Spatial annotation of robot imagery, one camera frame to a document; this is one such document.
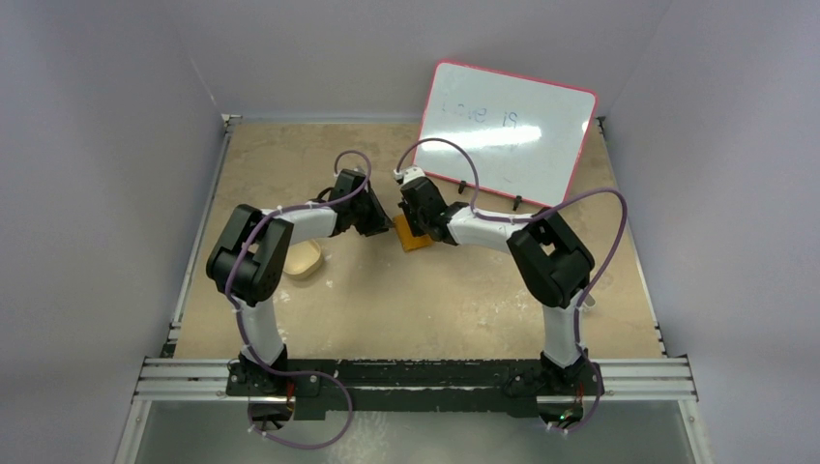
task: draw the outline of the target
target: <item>purple cable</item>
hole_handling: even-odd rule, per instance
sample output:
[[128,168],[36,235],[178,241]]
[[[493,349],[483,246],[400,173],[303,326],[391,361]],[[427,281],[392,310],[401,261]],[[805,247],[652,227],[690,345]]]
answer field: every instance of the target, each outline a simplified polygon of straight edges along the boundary
[[[321,203],[320,206],[318,206],[317,208],[328,208],[328,207],[337,205],[339,203],[342,203],[344,201],[347,201],[347,200],[353,198],[354,196],[356,196],[357,194],[359,194],[360,191],[362,191],[363,189],[366,188],[367,183],[370,180],[370,171],[372,169],[372,166],[370,164],[370,159],[364,153],[362,153],[360,151],[345,150],[345,151],[341,152],[340,154],[338,154],[338,156],[336,157],[336,161],[334,161],[334,174],[336,174],[336,175],[338,174],[338,161],[342,157],[344,157],[345,155],[349,155],[349,154],[359,155],[360,157],[362,157],[365,160],[365,163],[367,165],[367,173],[365,175],[365,181],[362,182],[361,185],[356,187],[350,193],[342,196],[341,198],[337,198],[336,200],[328,201],[326,203]],[[265,371],[270,372],[271,374],[274,374],[274,375],[278,375],[278,376],[297,377],[297,376],[301,376],[301,375],[315,375],[315,376],[318,376],[318,377],[323,377],[325,379],[330,380],[334,384],[336,384],[341,389],[341,392],[344,393],[344,398],[347,400],[347,420],[345,421],[344,426],[341,428],[341,430],[338,432],[338,434],[335,437],[331,438],[330,440],[328,440],[326,442],[317,443],[315,445],[305,445],[305,444],[301,444],[301,443],[291,442],[289,440],[285,440],[283,438],[279,438],[275,435],[269,434],[267,431],[261,430],[259,427],[257,427],[255,424],[253,424],[252,417],[249,415],[251,429],[254,432],[256,432],[257,434],[261,435],[264,438],[267,438],[267,439],[272,440],[274,442],[277,442],[277,443],[280,443],[282,445],[285,445],[285,446],[288,446],[288,447],[291,447],[291,448],[295,448],[295,449],[298,449],[298,450],[318,450],[318,449],[325,448],[325,447],[327,447],[329,445],[332,445],[333,443],[337,442],[338,439],[340,439],[341,436],[344,435],[344,433],[347,431],[347,429],[350,428],[350,422],[353,420],[353,399],[350,397],[350,393],[347,391],[347,388],[344,387],[344,385],[338,379],[336,379],[334,376],[332,376],[330,374],[326,374],[324,372],[319,372],[319,371],[314,371],[314,370],[295,370],[295,371],[276,370],[276,369],[268,366],[264,361],[262,361],[262,359],[256,353],[256,350],[253,349],[253,346],[250,345],[250,340],[248,338],[248,333],[245,330],[245,323],[242,320],[242,307],[240,306],[239,302],[236,301],[236,299],[233,297],[233,295],[231,295],[231,288],[233,287],[233,281],[236,278],[236,274],[237,274],[237,271],[239,270],[240,263],[242,263],[242,260],[245,259],[245,256],[248,254],[248,248],[250,247],[251,244],[253,244],[253,241],[256,240],[256,236],[259,235],[259,231],[262,230],[262,228],[265,226],[265,224],[270,222],[270,220],[273,217],[281,215],[283,213],[290,213],[290,212],[293,212],[293,211],[300,211],[300,210],[309,210],[309,209],[312,209],[313,207],[314,207],[313,204],[309,204],[309,203],[306,204],[306,205],[288,206],[286,208],[276,209],[276,210],[272,211],[271,213],[269,213],[267,216],[263,217],[259,221],[259,223],[256,224],[256,227],[254,227],[253,230],[250,231],[250,235],[248,235],[248,239],[242,244],[242,250],[239,252],[239,256],[237,256],[236,262],[234,263],[233,268],[231,268],[231,272],[228,275],[227,281],[225,282],[225,296],[227,297],[227,300],[231,303],[231,305],[233,305],[234,309],[236,310],[236,325],[237,325],[237,328],[239,328],[239,335],[242,338],[242,342],[245,344],[245,346],[248,347],[248,353],[250,354],[250,356],[253,358],[253,360],[257,364],[259,364]]]
[[[467,152],[464,151],[463,148],[459,147],[458,145],[456,145],[455,143],[453,143],[450,140],[446,140],[444,138],[438,138],[438,137],[430,137],[430,138],[423,138],[423,139],[419,140],[418,142],[414,143],[413,145],[410,145],[410,148],[408,148],[404,152],[404,154],[401,155],[401,158],[398,160],[398,165],[395,167],[395,172],[397,172],[397,173],[401,172],[401,165],[404,163],[404,160],[407,158],[407,156],[410,154],[410,152],[412,152],[413,149],[415,149],[419,145],[421,145],[423,143],[426,143],[426,142],[446,143],[446,144],[450,145],[451,147],[455,148],[456,150],[458,150],[458,152],[461,155],[463,155],[464,158],[467,160],[467,163],[470,164],[470,169],[473,171],[473,179],[475,181],[475,184],[473,185],[473,187],[475,188],[473,190],[473,197],[470,199],[470,211],[473,212],[473,215],[475,215],[476,218],[481,218],[481,219],[489,220],[489,221],[492,221],[492,222],[510,222],[511,221],[511,219],[509,217],[489,216],[489,215],[484,215],[484,214],[480,213],[479,211],[476,211],[476,200],[479,197],[479,171],[476,169],[476,164],[473,163],[473,160],[470,158],[470,155],[468,155]],[[623,238],[624,231],[627,228],[627,214],[629,212],[629,210],[627,208],[627,199],[624,198],[624,195],[621,194],[620,191],[618,191],[618,190],[616,190],[615,188],[612,188],[612,187],[593,188],[593,189],[587,190],[587,191],[585,191],[585,192],[583,192],[583,193],[581,193],[577,196],[574,196],[573,198],[570,198],[569,200],[564,200],[563,202],[553,206],[552,208],[544,210],[544,211],[538,213],[537,215],[534,215],[534,216],[531,216],[531,217],[515,217],[515,218],[512,219],[513,223],[520,224],[520,223],[535,222],[535,221],[541,220],[543,218],[549,218],[550,216],[554,215],[555,213],[559,212],[560,210],[563,210],[564,208],[568,207],[569,205],[571,205],[573,203],[576,203],[580,200],[583,200],[584,198],[590,197],[592,195],[597,195],[597,194],[600,194],[600,193],[612,193],[613,195],[615,195],[618,198],[618,201],[621,202],[621,222],[618,224],[618,232],[615,234],[615,240],[612,243],[612,247],[609,249],[609,252],[606,253],[606,257],[603,259],[603,262],[600,264],[600,267],[598,267],[598,271],[592,277],[592,280],[590,280],[589,285],[587,285],[587,287],[581,292],[581,296],[578,298],[577,303],[575,303],[574,314],[572,315],[573,331],[574,331],[574,338],[575,338],[575,349],[578,350],[578,353],[580,353],[581,357],[583,357],[584,362],[586,362],[592,368],[593,372],[596,375],[597,380],[596,380],[595,401],[593,402],[592,406],[590,407],[589,413],[587,413],[581,421],[576,423],[572,428],[559,429],[559,430],[564,431],[565,433],[574,432],[574,431],[578,430],[579,428],[581,428],[582,426],[584,426],[586,423],[588,423],[589,419],[591,419],[592,416],[595,414],[596,410],[598,410],[598,404],[600,403],[600,397],[603,395],[603,382],[602,382],[602,378],[601,378],[601,375],[600,375],[600,369],[594,362],[592,362],[592,360],[589,359],[589,356],[587,356],[587,354],[584,352],[583,347],[581,347],[581,316],[580,316],[581,313],[580,313],[580,308],[581,308],[581,305],[583,305],[584,300],[586,300],[586,298],[589,296],[590,291],[592,290],[592,287],[594,287],[595,284],[598,283],[600,277],[603,276],[603,272],[606,271],[607,267],[609,267],[609,263],[612,261],[612,257],[615,256],[615,250],[618,249],[618,245],[621,243],[621,238]]]

